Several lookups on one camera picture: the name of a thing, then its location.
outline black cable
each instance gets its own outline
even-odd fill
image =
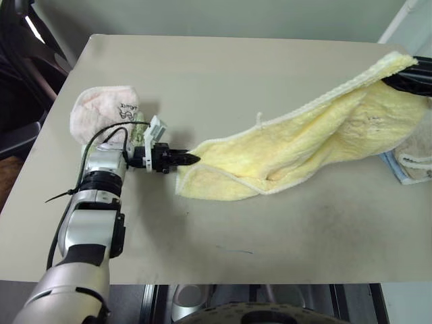
[[[67,204],[66,209],[63,212],[63,215],[61,216],[59,225],[57,225],[57,229],[55,230],[53,240],[51,241],[51,246],[49,247],[48,259],[47,259],[47,270],[53,266],[54,252],[55,252],[55,247],[57,246],[60,227],[63,221],[65,220],[66,214],[68,213],[71,201],[72,199],[69,200],[69,203]]]
[[[106,139],[103,140],[103,143],[108,142],[109,140],[111,140],[111,138],[119,131],[119,130],[123,130],[124,131],[124,143],[128,141],[128,130],[125,129],[124,127],[119,127],[116,128],[112,133],[110,133],[110,135],[108,135],[108,137]]]
[[[92,145],[92,143],[96,140],[96,138],[98,138],[105,130],[108,130],[109,128],[112,128],[112,127],[116,127],[116,126],[120,126],[120,125],[126,125],[126,124],[138,124],[138,125],[150,125],[150,123],[148,123],[148,122],[146,122],[146,121],[125,121],[125,122],[122,122],[122,123],[116,123],[116,124],[112,124],[112,125],[110,125],[110,126],[107,126],[107,127],[104,127],[104,128],[102,128],[101,130],[99,130],[91,139],[90,139],[90,141],[87,143],[87,145],[86,145],[86,148],[84,149],[84,153],[83,153],[83,155],[82,155],[82,158],[81,158],[81,166],[80,166],[80,173],[78,174],[78,179],[77,179],[77,182],[76,182],[76,186],[75,186],[75,188],[74,189],[70,189],[70,190],[68,190],[67,192],[64,192],[63,194],[60,194],[60,195],[58,195],[58,196],[56,196],[56,197],[53,197],[52,199],[54,199],[54,198],[58,198],[58,197],[60,197],[60,196],[63,196],[63,195],[65,195],[65,194],[74,194],[74,193],[76,193],[77,191],[78,191],[78,189],[79,189],[79,187],[80,187],[80,184],[81,184],[81,179],[82,179],[82,174],[84,173],[84,168],[85,168],[85,165],[86,165],[86,160],[87,160],[87,154],[88,154],[88,150],[90,149],[90,147],[91,147],[91,145]],[[121,128],[118,128],[117,130],[115,130],[114,132],[112,132],[109,136],[108,136],[108,140],[119,130],[119,129],[124,129],[124,131],[125,131],[125,140],[124,140],[124,142],[123,142],[123,150],[124,150],[124,153],[126,152],[126,145],[127,145],[127,141],[128,141],[128,130],[127,129],[125,129],[124,127],[121,127]],[[64,219],[65,219],[65,217],[66,217],[66,215],[67,215],[67,213],[68,213],[68,210],[69,210],[69,208],[70,208],[70,205],[71,205],[71,201],[72,200],[69,200],[69,203],[67,204],[67,207],[66,207],[66,209],[65,209],[65,211],[64,211],[64,213],[63,213],[63,215],[61,216],[61,219],[60,219],[60,222],[59,222],[59,224],[58,224],[58,226],[57,226],[57,229],[55,230],[55,235],[54,235],[54,237],[53,237],[53,240],[51,241],[51,246],[49,247],[49,252],[48,252],[48,259],[47,259],[47,270],[49,269],[49,268],[51,268],[52,266],[53,266],[53,259],[54,259],[54,252],[55,252],[55,247],[56,247],[56,245],[57,245],[57,242],[58,242],[58,236],[59,236],[59,232],[60,232],[60,227],[61,227],[61,224],[63,223],[63,221],[64,221]]]
[[[84,149],[84,154],[82,155],[82,159],[81,159],[81,166],[80,166],[80,173],[78,174],[78,179],[76,181],[76,185],[75,188],[79,188],[80,184],[81,184],[81,179],[82,179],[82,174],[84,173],[84,168],[86,166],[86,159],[87,159],[87,154],[88,154],[88,150],[90,149],[90,147],[92,146],[92,143],[96,140],[96,138],[98,138],[105,130],[108,130],[109,128],[112,127],[116,127],[116,126],[120,126],[120,125],[126,125],[126,124],[141,124],[141,125],[150,125],[150,123],[146,122],[146,121],[124,121],[122,123],[116,123],[116,124],[112,124],[110,126],[104,127],[101,130],[99,130],[91,139],[90,141],[87,143],[86,148]]]
[[[117,133],[119,130],[124,131],[122,154],[123,154],[124,160],[126,161],[126,168],[128,168],[129,167],[129,165],[128,165],[129,157],[128,157],[128,151],[126,150],[126,147],[128,145],[128,130],[124,127],[116,128],[114,131],[112,131],[112,133],[110,133],[110,135],[108,135],[108,137],[106,137],[106,139],[103,140],[103,143],[108,142],[115,135],[115,133]]]

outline yellow towel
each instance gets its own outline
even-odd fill
[[[176,192],[213,200],[273,194],[326,164],[393,149],[421,120],[427,98],[396,91],[381,79],[415,63],[409,55],[389,53],[287,115],[201,143],[191,151],[201,160],[178,168]]]

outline white towel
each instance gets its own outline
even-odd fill
[[[99,86],[82,92],[70,114],[70,133],[80,143],[88,141],[102,128],[120,122],[131,122],[138,117],[138,95],[131,86]],[[134,125],[123,125],[131,136]],[[99,136],[103,141],[114,129]],[[124,133],[118,132],[109,141],[122,142]]]
[[[394,155],[413,183],[432,179],[432,108],[412,135],[394,149]]]

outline beige tabletop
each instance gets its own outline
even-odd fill
[[[66,80],[0,215],[0,279],[38,281],[80,145],[77,96],[132,85],[172,148],[285,114],[359,74],[392,45],[315,40],[94,35]],[[431,183],[402,186],[379,157],[236,202],[174,194],[175,173],[128,172],[124,252],[113,284],[329,283],[432,279]]]

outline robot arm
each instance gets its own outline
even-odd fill
[[[150,128],[158,121],[154,118]],[[106,321],[109,259],[122,253],[125,237],[120,196],[128,166],[146,167],[149,153],[152,169],[163,173],[172,165],[199,161],[185,150],[154,143],[153,136],[159,139],[158,134],[147,136],[153,146],[147,150],[128,145],[125,155],[121,144],[103,143],[87,158],[79,189],[72,195],[59,230],[63,259],[44,274],[13,324]]]

